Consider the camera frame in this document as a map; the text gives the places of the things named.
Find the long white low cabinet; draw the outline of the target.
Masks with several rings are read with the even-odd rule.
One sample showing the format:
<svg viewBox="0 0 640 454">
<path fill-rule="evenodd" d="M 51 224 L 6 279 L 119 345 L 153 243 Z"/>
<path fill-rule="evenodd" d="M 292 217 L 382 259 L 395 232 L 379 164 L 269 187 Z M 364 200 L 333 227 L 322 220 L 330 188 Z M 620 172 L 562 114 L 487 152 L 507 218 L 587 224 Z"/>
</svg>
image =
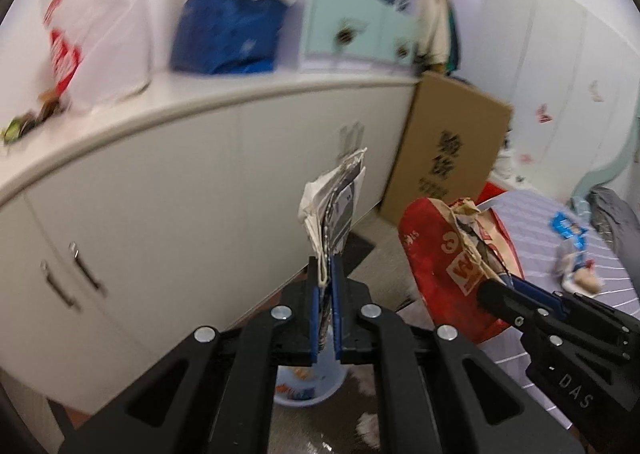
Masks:
<svg viewBox="0 0 640 454">
<path fill-rule="evenodd" d="M 157 76 L 1 152 L 1 367 L 93 413 L 198 326 L 307 262 L 306 183 L 364 148 L 383 196 L 414 90 L 397 75 Z"/>
</svg>

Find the mint drawer unit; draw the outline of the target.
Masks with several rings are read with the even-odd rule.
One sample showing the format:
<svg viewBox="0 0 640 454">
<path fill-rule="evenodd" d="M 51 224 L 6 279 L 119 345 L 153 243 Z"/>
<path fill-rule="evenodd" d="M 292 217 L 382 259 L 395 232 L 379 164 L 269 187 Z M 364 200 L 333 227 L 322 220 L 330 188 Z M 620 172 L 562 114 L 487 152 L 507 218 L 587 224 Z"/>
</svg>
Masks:
<svg viewBox="0 0 640 454">
<path fill-rule="evenodd" d="M 280 30 L 277 68 L 410 75 L 416 19 L 382 0 L 296 0 Z"/>
</svg>

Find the blue white plastic wrapper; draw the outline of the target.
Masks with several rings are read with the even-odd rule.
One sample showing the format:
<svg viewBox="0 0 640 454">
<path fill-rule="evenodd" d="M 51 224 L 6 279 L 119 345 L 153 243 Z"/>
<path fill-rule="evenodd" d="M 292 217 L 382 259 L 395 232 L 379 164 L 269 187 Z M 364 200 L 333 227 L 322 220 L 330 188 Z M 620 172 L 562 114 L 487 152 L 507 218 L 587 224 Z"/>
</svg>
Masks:
<svg viewBox="0 0 640 454">
<path fill-rule="evenodd" d="M 562 289 L 587 297 L 599 295 L 603 282 L 597 274 L 593 258 L 588 256 L 588 230 L 562 211 L 552 217 L 550 228 L 561 239 L 556 253 L 555 275 Z"/>
</svg>

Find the blue shopping bag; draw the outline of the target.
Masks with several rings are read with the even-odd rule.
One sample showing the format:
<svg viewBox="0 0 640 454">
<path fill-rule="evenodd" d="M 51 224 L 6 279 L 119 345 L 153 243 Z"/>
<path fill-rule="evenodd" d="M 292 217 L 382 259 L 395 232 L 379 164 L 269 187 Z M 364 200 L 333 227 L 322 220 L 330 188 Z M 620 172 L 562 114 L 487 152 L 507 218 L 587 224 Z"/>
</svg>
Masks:
<svg viewBox="0 0 640 454">
<path fill-rule="evenodd" d="M 280 0 L 186 0 L 170 68 L 200 75 L 271 73 L 286 12 Z"/>
</svg>

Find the blue plastic trash bin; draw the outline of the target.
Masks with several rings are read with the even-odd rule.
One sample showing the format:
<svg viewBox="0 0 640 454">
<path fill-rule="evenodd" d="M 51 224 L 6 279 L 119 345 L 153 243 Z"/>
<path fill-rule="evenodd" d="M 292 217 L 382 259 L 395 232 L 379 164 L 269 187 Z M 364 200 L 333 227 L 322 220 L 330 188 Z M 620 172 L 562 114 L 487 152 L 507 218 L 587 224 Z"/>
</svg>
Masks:
<svg viewBox="0 0 640 454">
<path fill-rule="evenodd" d="M 286 408 L 308 408 L 328 400 L 344 384 L 347 367 L 335 356 L 333 330 L 310 367 L 280 366 L 273 402 Z"/>
</svg>

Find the red brown paper bag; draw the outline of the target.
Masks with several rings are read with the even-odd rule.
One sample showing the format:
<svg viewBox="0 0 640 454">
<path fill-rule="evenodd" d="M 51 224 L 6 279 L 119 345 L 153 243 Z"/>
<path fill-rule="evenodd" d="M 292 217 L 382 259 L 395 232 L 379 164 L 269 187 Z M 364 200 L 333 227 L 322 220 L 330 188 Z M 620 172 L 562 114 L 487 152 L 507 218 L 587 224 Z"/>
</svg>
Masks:
<svg viewBox="0 0 640 454">
<path fill-rule="evenodd" d="M 451 205 L 422 197 L 398 223 L 398 234 L 426 310 L 435 325 L 454 326 L 474 344 L 509 324 L 483 309 L 480 284 L 509 284 L 524 276 L 509 232 L 491 208 L 464 198 Z"/>
</svg>

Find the brown cardboard box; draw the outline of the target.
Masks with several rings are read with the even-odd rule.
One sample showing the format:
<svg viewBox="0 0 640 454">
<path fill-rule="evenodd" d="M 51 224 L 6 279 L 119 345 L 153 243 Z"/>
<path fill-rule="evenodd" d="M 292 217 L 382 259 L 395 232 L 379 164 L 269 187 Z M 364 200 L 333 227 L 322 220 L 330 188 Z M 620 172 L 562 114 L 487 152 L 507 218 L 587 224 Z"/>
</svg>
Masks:
<svg viewBox="0 0 640 454">
<path fill-rule="evenodd" d="M 380 208 L 399 222 L 421 197 L 476 200 L 508 132 L 513 108 L 464 82 L 426 72 L 416 88 Z"/>
</svg>

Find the beige hanging jacket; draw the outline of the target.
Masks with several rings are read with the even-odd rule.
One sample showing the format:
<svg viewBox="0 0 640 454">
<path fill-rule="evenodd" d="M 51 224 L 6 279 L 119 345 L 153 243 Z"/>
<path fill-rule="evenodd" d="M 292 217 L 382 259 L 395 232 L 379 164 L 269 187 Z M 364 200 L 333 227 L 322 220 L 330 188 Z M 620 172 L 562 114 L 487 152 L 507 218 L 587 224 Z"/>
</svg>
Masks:
<svg viewBox="0 0 640 454">
<path fill-rule="evenodd" d="M 456 14 L 449 0 L 418 0 L 416 55 L 424 70 L 450 75 L 459 68 Z"/>
</svg>

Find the newspaper pile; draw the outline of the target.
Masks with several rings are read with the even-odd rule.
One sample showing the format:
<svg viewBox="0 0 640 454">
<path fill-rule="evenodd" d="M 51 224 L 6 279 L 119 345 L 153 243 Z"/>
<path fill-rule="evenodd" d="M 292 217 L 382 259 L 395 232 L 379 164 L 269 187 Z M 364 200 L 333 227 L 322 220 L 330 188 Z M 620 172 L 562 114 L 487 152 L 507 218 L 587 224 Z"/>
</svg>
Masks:
<svg viewBox="0 0 640 454">
<path fill-rule="evenodd" d="M 366 153 L 366 148 L 354 151 L 337 167 L 305 185 L 298 221 L 317 259 L 320 289 L 328 286 L 330 260 L 343 251 L 352 228 L 367 170 L 363 162 Z"/>
</svg>

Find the white red plastic bag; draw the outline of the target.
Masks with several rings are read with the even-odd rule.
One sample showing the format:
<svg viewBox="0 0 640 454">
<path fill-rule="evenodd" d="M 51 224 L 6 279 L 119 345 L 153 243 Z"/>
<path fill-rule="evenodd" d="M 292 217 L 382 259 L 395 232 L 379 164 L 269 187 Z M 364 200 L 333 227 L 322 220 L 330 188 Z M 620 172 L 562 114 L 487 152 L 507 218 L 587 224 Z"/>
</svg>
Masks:
<svg viewBox="0 0 640 454">
<path fill-rule="evenodd" d="M 54 90 L 77 113 L 112 105 L 151 82 L 148 0 L 40 0 Z"/>
</svg>

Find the white wardrobe with butterflies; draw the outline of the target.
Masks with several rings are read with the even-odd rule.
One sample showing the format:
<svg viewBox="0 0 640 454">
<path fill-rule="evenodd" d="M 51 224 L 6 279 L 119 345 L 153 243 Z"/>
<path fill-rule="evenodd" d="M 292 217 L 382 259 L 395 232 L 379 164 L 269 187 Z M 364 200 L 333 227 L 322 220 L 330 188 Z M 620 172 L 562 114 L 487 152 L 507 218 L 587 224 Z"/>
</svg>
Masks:
<svg viewBox="0 0 640 454">
<path fill-rule="evenodd" d="M 515 170 L 566 200 L 634 131 L 639 55 L 574 0 L 452 0 L 460 73 L 513 108 Z"/>
</svg>

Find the grey folded blanket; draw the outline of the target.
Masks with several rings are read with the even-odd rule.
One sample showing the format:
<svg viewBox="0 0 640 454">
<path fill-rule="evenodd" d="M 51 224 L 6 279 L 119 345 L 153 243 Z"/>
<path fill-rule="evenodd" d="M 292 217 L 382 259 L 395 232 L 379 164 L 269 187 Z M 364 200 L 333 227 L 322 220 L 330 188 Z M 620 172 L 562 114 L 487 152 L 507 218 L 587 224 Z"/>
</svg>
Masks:
<svg viewBox="0 0 640 454">
<path fill-rule="evenodd" d="M 639 220 L 624 200 L 605 186 L 592 188 L 587 196 L 591 225 L 620 259 L 635 290 L 639 290 Z"/>
</svg>

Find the mint bunk bed frame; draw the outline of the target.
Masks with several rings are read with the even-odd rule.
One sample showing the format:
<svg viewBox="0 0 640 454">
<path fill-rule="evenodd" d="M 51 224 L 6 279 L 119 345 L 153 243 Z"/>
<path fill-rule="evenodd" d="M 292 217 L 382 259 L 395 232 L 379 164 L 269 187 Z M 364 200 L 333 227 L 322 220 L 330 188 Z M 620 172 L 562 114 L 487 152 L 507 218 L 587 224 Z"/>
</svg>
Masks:
<svg viewBox="0 0 640 454">
<path fill-rule="evenodd" d="M 617 156 L 607 165 L 587 172 L 570 196 L 568 206 L 574 211 L 586 199 L 592 188 L 605 183 L 610 183 L 619 177 L 624 170 L 634 161 L 639 151 L 639 118 L 634 118 L 634 123 L 628 133 L 627 140 Z"/>
</svg>

